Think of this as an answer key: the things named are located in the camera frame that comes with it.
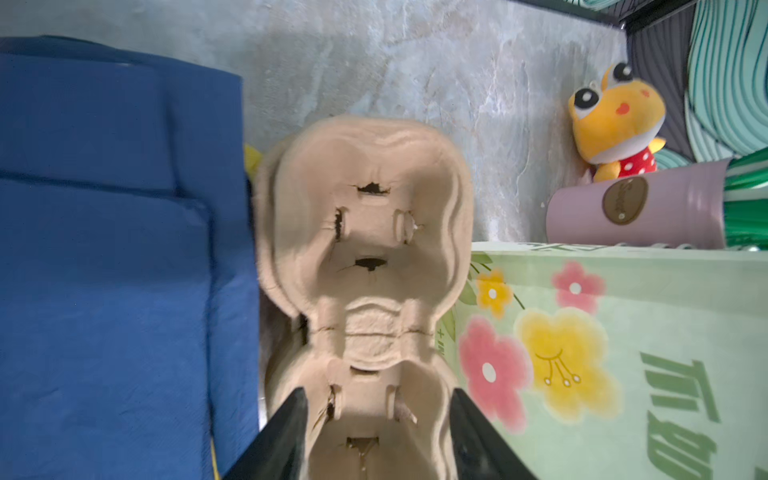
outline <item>gray marbled wall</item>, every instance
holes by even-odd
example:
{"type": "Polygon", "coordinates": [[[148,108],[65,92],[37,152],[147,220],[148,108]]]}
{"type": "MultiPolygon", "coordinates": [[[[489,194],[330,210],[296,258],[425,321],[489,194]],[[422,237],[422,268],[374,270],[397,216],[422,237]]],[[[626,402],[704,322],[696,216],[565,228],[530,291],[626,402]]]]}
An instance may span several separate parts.
{"type": "Polygon", "coordinates": [[[584,181],[565,102],[624,33],[506,0],[1,0],[0,35],[67,35],[232,71],[266,150],[351,112],[415,118],[462,149],[475,240],[543,240],[545,204],[584,181]]]}

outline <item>pink tumbler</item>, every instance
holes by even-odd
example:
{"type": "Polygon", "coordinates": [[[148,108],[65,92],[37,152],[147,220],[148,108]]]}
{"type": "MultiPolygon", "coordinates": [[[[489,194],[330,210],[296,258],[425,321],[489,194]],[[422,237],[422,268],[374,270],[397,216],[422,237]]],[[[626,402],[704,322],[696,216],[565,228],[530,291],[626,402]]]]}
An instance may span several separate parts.
{"type": "Polygon", "coordinates": [[[729,161],[660,170],[555,192],[547,211],[554,243],[725,248],[723,183],[729,161]]]}

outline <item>yellow flower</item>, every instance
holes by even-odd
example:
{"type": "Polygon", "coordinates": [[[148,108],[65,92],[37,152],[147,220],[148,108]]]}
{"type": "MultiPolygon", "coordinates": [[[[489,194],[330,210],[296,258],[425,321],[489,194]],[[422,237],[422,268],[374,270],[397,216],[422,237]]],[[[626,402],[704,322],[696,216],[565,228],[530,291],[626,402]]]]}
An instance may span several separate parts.
{"type": "Polygon", "coordinates": [[[531,356],[533,388],[555,418],[576,423],[585,409],[605,418],[621,411],[620,386],[600,365],[607,335],[588,313],[568,307],[553,318],[527,309],[515,322],[515,336],[531,356]]]}
{"type": "Polygon", "coordinates": [[[483,309],[490,309],[493,316],[500,319],[504,316],[504,305],[512,300],[512,288],[504,283],[504,274],[501,270],[493,270],[490,273],[481,273],[478,282],[478,305],[483,309]]]}

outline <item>light green paper bag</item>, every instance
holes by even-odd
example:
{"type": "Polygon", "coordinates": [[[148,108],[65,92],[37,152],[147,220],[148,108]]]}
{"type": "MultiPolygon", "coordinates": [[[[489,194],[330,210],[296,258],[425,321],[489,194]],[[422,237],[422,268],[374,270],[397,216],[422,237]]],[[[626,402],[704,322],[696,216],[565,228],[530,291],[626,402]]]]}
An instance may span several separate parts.
{"type": "Polygon", "coordinates": [[[473,250],[437,349],[540,480],[768,478],[768,254],[473,250]]]}

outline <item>red polka dot dress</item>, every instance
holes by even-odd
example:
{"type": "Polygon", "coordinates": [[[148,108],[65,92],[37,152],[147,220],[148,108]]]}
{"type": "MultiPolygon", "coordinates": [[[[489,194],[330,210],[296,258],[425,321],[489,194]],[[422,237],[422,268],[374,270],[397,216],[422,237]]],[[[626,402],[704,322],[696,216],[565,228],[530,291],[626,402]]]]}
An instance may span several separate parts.
{"type": "Polygon", "coordinates": [[[619,178],[630,175],[649,174],[656,171],[656,158],[649,148],[619,161],[621,171],[619,178]]]}

